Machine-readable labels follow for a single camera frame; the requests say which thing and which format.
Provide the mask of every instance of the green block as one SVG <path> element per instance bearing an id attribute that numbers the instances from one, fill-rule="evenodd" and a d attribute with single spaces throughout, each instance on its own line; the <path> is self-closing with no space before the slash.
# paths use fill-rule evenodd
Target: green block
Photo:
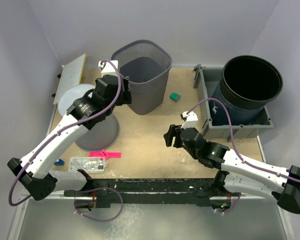
<path id="1" fill-rule="evenodd" d="M 181 96 L 178 93 L 175 93 L 175 92 L 173 92 L 173 93 L 170 94 L 170 98 L 174 102 L 177 102 L 180 99 L 180 97 Z"/>

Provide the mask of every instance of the black bucket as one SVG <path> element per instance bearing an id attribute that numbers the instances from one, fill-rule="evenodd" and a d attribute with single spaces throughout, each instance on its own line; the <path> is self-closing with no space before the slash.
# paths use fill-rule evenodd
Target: black bucket
<path id="1" fill-rule="evenodd" d="M 225 64 L 212 97 L 226 106 L 233 125 L 248 125 L 282 87 L 282 77 L 271 63 L 244 55 Z M 210 101 L 209 108 L 214 126 L 228 125 L 225 111 L 217 102 Z"/>

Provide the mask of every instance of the red plastic tool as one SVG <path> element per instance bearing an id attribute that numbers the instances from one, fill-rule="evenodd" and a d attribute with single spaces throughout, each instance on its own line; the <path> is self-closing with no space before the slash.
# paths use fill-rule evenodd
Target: red plastic tool
<path id="1" fill-rule="evenodd" d="M 108 158 L 121 158 L 121 152 L 107 152 L 106 150 L 102 151 L 91 151 L 89 152 L 89 157 L 104 157 Z"/>

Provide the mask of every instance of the whiteboard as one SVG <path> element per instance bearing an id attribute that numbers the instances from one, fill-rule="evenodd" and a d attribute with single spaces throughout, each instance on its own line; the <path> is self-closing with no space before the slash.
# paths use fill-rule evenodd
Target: whiteboard
<path id="1" fill-rule="evenodd" d="M 85 53 L 63 67 L 53 105 L 57 105 L 61 96 L 68 89 L 80 84 L 86 56 L 87 54 Z"/>

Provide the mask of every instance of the wall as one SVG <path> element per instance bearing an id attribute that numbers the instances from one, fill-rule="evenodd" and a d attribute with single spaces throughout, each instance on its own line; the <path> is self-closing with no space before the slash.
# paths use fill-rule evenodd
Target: wall
<path id="1" fill-rule="evenodd" d="M 88 68 L 140 39 L 174 66 L 223 65 L 251 51 L 278 1 L 29 0 L 60 62 L 87 53 Z"/>
<path id="2" fill-rule="evenodd" d="M 251 51 L 273 63 L 284 78 L 279 97 L 268 104 L 275 129 L 261 136 L 270 164 L 300 167 L 300 0 L 280 0 Z M 300 215 L 291 215 L 300 239 Z"/>
<path id="3" fill-rule="evenodd" d="M 7 162 L 45 136 L 61 70 L 28 1 L 0 0 L 0 240 L 16 210 L 8 204 L 14 178 Z"/>

